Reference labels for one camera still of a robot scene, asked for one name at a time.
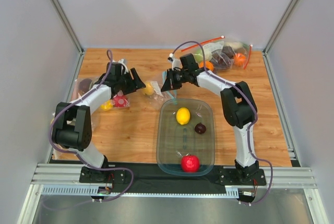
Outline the dark purple fake plum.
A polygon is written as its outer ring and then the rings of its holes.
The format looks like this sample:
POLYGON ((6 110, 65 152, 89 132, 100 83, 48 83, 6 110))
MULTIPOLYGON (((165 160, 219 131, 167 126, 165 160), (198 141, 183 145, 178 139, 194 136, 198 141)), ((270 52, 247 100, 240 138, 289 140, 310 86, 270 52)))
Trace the dark purple fake plum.
POLYGON ((206 132, 207 128, 206 126, 203 124, 203 123, 198 123, 195 125, 194 127, 194 131, 197 133, 197 134, 204 134, 206 132))

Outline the black base strip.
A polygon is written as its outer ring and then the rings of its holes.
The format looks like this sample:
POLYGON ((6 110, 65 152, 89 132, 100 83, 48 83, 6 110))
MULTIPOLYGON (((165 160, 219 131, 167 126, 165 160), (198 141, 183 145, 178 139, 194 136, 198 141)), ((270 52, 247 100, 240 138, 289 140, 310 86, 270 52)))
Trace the black base strip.
POLYGON ((128 193, 148 194, 219 194, 225 192, 228 185, 254 187, 267 185, 262 169, 243 179, 234 167, 214 166, 203 176, 178 176, 163 172, 157 164, 149 163, 115 163, 117 168, 128 168, 118 171, 98 171, 82 167, 79 177, 80 183, 97 184, 108 187, 111 192, 118 193, 126 189, 128 193))

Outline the yellow fake pepper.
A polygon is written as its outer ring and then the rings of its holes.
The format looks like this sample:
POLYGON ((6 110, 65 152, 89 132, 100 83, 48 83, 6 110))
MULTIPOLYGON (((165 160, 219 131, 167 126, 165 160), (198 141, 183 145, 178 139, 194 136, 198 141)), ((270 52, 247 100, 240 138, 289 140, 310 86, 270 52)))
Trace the yellow fake pepper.
POLYGON ((110 109, 112 109, 114 106, 113 106, 113 103, 112 103, 112 100, 108 100, 107 102, 103 103, 100 108, 103 110, 103 111, 108 111, 110 109))

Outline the yellow fake lemon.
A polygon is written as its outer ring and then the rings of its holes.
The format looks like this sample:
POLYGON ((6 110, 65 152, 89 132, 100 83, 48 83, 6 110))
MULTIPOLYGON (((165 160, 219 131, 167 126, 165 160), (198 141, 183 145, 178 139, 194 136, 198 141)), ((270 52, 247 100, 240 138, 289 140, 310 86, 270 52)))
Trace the yellow fake lemon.
POLYGON ((190 121, 190 111, 186 107, 179 108, 176 113, 176 120, 180 125, 186 125, 190 121))

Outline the red zip bag back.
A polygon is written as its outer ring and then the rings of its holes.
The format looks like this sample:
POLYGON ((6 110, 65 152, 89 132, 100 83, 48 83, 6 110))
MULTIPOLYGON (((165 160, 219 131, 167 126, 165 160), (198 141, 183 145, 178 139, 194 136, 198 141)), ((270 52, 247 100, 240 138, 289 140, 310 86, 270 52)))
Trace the red zip bag back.
POLYGON ((211 71, 246 69, 253 46, 220 36, 200 44, 193 44, 181 50, 183 54, 192 54, 199 67, 211 71))

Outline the red fake apple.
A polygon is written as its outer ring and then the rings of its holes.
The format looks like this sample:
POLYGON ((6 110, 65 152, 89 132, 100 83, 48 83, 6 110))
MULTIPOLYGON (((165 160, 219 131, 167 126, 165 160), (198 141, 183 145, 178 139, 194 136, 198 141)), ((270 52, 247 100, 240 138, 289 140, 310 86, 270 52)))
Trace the red fake apple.
POLYGON ((187 155, 181 158, 181 168, 184 172, 194 173, 199 170, 200 161, 195 155, 187 155))

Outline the fake purple grapes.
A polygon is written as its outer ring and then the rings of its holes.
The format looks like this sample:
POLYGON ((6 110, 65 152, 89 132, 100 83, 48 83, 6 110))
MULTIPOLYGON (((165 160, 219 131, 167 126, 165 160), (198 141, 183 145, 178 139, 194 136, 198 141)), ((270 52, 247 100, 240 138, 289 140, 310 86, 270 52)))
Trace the fake purple grapes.
POLYGON ((234 63, 234 51, 230 46, 224 46, 222 49, 218 49, 212 52, 211 63, 215 69, 227 70, 233 66, 234 63))

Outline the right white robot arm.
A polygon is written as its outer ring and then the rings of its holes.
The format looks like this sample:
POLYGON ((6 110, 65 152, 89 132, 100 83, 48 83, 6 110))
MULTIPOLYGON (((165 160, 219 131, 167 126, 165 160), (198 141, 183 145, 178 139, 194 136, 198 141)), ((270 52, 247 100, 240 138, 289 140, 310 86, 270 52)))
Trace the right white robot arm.
POLYGON ((175 58, 171 53, 168 60, 172 67, 166 71, 161 91, 180 89, 183 83, 188 82, 220 96, 224 118, 234 130, 238 176, 246 179, 255 174, 259 170, 259 162, 253 152, 257 108, 248 84, 223 79, 209 69, 199 67, 192 54, 175 58))

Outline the red spotted fake mushroom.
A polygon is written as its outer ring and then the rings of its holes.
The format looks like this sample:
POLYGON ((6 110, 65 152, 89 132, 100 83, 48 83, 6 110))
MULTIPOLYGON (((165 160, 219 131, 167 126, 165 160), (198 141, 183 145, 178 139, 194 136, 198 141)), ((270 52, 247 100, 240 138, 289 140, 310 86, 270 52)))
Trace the red spotted fake mushroom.
POLYGON ((129 102, 127 97, 123 94, 122 91, 119 91, 113 98, 112 98, 113 106, 116 108, 125 108, 128 107, 129 102))

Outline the clear bag far left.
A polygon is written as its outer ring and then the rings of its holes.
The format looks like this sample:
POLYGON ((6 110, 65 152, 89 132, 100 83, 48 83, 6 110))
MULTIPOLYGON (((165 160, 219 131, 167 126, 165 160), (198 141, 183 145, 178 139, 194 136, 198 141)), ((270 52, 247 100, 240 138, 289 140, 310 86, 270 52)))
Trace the clear bag far left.
POLYGON ((76 116, 77 109, 79 106, 85 105, 90 107, 90 114, 92 115, 90 126, 92 131, 94 131, 99 122, 96 111, 98 111, 102 103, 105 102, 105 100, 102 100, 102 95, 100 94, 102 88, 97 89, 98 85, 94 84, 95 81, 97 81, 97 79, 85 78, 75 80, 73 101, 65 104, 65 107, 70 105, 70 108, 64 111, 59 117, 57 115, 62 112, 63 109, 56 110, 55 118, 52 122, 52 126, 50 126, 51 129, 56 127, 57 124, 62 125, 62 120, 64 120, 64 123, 69 123, 70 125, 76 123, 78 121, 78 117, 76 116))

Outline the clear bag with mushroom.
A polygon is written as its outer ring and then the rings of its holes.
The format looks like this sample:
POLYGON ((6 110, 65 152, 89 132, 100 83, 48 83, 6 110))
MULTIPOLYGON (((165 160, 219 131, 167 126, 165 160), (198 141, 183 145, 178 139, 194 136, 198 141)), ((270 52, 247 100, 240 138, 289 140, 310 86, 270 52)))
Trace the clear bag with mushroom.
POLYGON ((122 91, 119 91, 112 99, 100 106, 101 110, 109 111, 111 109, 127 108, 130 106, 129 99, 122 91))

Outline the orange fake tangerine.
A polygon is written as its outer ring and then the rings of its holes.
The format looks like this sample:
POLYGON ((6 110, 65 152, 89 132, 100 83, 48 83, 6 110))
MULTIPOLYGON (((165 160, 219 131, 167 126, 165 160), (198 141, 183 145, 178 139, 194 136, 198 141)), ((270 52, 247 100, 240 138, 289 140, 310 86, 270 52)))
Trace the orange fake tangerine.
POLYGON ((199 63, 199 68, 203 68, 204 66, 206 67, 206 69, 210 70, 210 71, 214 71, 214 65, 210 62, 210 61, 205 61, 205 62, 200 62, 199 63))

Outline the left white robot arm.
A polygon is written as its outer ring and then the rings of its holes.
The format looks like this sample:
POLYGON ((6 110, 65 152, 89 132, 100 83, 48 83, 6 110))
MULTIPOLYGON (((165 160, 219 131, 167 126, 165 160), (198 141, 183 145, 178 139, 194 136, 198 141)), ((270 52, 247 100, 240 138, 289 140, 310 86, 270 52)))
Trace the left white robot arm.
POLYGON ((128 69, 122 62, 109 62, 106 73, 82 97, 56 106, 49 130, 50 144, 57 151, 75 154, 87 167, 106 170, 102 167, 105 156, 91 141, 91 115, 120 91, 127 95, 145 87, 135 68, 128 69))

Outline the blue zip top bag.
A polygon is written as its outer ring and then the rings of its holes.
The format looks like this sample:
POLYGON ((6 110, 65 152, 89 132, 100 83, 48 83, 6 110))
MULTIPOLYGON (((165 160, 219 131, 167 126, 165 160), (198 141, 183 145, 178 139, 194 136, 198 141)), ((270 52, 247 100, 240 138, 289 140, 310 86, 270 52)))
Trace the blue zip top bag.
POLYGON ((175 99, 177 97, 177 91, 165 91, 161 92, 161 87, 164 84, 166 79, 166 71, 163 71, 160 74, 155 75, 154 77, 145 81, 145 84, 150 82, 154 88, 154 94, 151 96, 146 96, 146 102, 152 106, 155 110, 159 110, 162 105, 167 102, 168 100, 175 99))

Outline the green fake cabbage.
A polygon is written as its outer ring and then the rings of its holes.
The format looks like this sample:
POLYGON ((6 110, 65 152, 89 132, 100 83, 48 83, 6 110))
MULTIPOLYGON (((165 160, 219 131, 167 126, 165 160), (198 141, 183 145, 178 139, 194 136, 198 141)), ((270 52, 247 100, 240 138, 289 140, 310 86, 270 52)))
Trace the green fake cabbage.
POLYGON ((204 52, 202 52, 201 49, 198 49, 195 53, 194 53, 194 58, 196 60, 196 62, 200 63, 203 61, 203 55, 205 55, 205 59, 206 61, 210 61, 212 58, 212 54, 210 50, 206 50, 204 49, 204 52))

